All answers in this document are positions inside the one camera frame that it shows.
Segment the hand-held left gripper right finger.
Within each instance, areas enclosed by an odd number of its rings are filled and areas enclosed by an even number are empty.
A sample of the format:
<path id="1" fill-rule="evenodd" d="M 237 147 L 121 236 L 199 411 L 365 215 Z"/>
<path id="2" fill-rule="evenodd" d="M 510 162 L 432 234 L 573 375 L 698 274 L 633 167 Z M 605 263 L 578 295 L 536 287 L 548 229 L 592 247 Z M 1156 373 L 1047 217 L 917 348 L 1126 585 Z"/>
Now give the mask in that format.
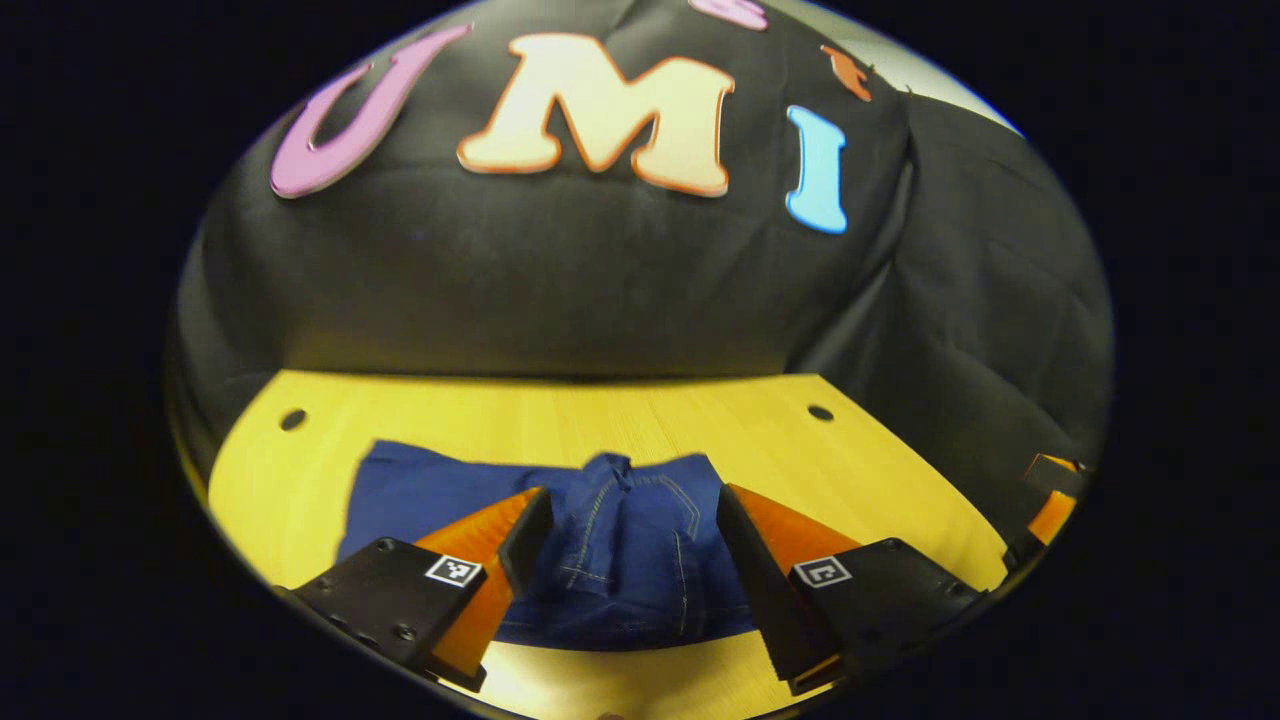
<path id="1" fill-rule="evenodd" d="M 860 682 L 969 623 L 987 594 L 890 537 L 860 543 L 736 484 L 717 525 L 778 679 L 794 694 Z"/>

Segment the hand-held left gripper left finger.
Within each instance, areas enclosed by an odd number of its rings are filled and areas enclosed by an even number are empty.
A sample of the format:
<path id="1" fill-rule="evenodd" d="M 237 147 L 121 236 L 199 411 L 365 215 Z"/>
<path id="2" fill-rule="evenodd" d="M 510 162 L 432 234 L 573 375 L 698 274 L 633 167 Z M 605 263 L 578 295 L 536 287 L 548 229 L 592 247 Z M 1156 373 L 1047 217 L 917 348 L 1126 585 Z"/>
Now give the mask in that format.
<path id="1" fill-rule="evenodd" d="M 291 606 L 415 675 L 477 692 L 483 656 L 553 529 L 534 487 L 413 543 L 381 537 L 291 591 Z"/>

